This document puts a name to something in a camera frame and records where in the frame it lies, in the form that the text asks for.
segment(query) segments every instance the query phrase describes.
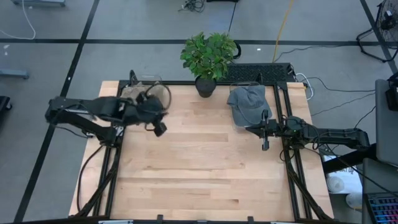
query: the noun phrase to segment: wooden table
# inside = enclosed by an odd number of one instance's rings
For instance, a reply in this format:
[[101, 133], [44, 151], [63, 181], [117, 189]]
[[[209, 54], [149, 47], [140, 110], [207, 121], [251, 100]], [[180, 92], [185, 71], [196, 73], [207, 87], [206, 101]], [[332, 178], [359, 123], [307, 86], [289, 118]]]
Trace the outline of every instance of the wooden table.
[[[117, 87], [118, 82], [103, 82], [99, 95], [115, 95]], [[218, 86], [209, 98], [200, 97], [193, 85], [169, 87], [173, 101], [163, 136], [143, 126], [126, 129], [111, 218], [154, 220], [163, 214], [165, 220], [246, 221], [253, 216], [255, 221], [294, 221], [285, 164], [279, 159], [281, 139], [269, 138], [270, 149], [264, 152], [261, 139], [235, 128], [226, 104], [228, 86]], [[293, 114], [311, 123], [302, 83], [288, 87]], [[273, 89], [265, 88], [277, 119]], [[281, 91], [280, 96], [286, 114]], [[83, 161], [97, 148], [98, 140], [89, 139]], [[85, 169], [82, 204], [98, 185], [103, 155], [104, 150]], [[301, 156], [308, 191], [333, 217], [319, 155], [303, 149]], [[76, 193], [70, 214], [77, 212], [75, 199]]]

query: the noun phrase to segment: yellow cable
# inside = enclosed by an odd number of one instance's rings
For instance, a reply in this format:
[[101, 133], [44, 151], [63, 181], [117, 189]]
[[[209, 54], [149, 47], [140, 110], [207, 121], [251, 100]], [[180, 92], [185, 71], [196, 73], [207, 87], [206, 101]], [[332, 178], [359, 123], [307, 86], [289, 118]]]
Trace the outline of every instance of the yellow cable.
[[290, 10], [292, 9], [293, 2], [294, 2], [294, 0], [290, 0], [289, 8], [287, 9], [287, 11], [285, 13], [284, 21], [282, 22], [282, 25], [281, 25], [281, 27], [279, 29], [278, 38], [276, 38], [276, 44], [275, 44], [274, 56], [272, 58], [272, 63], [275, 62], [276, 53], [278, 52], [279, 38], [280, 38], [280, 35], [282, 34], [282, 30], [284, 29], [284, 26], [285, 26], [285, 23], [286, 23], [286, 19], [287, 19], [287, 15], [289, 15]]

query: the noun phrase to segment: white cable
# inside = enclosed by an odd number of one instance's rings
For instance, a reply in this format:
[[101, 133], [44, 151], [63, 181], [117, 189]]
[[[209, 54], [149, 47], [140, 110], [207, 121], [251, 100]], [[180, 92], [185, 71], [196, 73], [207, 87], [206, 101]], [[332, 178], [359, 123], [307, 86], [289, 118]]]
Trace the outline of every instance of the white cable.
[[306, 76], [305, 76], [304, 74], [302, 74], [302, 73], [296, 73], [296, 76], [297, 76], [297, 75], [302, 75], [302, 76], [304, 77], [305, 81], [307, 82], [308, 87], [309, 87], [310, 90], [311, 90], [311, 96], [310, 96], [309, 98], [307, 98], [307, 100], [311, 100], [311, 98], [313, 97], [313, 91], [312, 91], [312, 87], [311, 87], [311, 84], [310, 84], [309, 80], [308, 80], [308, 79], [306, 78]]
[[0, 32], [2, 32], [4, 35], [7, 35], [7, 36], [9, 36], [9, 37], [12, 37], [12, 38], [15, 38], [15, 39], [19, 39], [19, 40], [33, 40], [33, 39], [35, 39], [35, 37], [36, 37], [36, 30], [33, 28], [32, 24], [30, 23], [29, 18], [27, 17], [27, 14], [26, 14], [26, 12], [25, 12], [25, 4], [24, 4], [24, 3], [25, 3], [25, 0], [22, 0], [22, 10], [24, 11], [24, 15], [25, 15], [25, 18], [26, 18], [27, 23], [30, 25], [30, 28], [32, 28], [33, 37], [32, 37], [32, 38], [28, 38], [28, 37], [16, 37], [16, 36], [13, 36], [13, 35], [10, 35], [10, 34], [4, 32], [3, 30], [0, 30]]

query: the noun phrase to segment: potted plant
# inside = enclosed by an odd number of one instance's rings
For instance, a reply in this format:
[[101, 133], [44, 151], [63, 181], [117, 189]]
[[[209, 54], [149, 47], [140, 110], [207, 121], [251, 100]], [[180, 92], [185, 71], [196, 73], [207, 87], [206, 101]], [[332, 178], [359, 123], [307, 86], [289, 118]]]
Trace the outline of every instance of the potted plant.
[[211, 96], [216, 81], [225, 77], [226, 65], [234, 59], [236, 48], [236, 43], [227, 34], [214, 33], [205, 39], [201, 32], [187, 40], [180, 59], [185, 60], [183, 68], [189, 68], [196, 77], [195, 86], [201, 97]]

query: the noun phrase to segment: gray baseball cap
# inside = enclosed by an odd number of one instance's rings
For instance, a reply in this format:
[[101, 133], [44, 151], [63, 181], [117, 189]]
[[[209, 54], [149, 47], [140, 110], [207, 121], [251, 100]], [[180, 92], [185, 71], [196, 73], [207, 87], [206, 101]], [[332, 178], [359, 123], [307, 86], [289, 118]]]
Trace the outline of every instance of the gray baseball cap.
[[246, 127], [260, 123], [263, 110], [268, 110], [268, 118], [272, 112], [266, 101], [266, 87], [240, 86], [232, 90], [226, 102], [231, 106], [232, 117], [237, 126]]

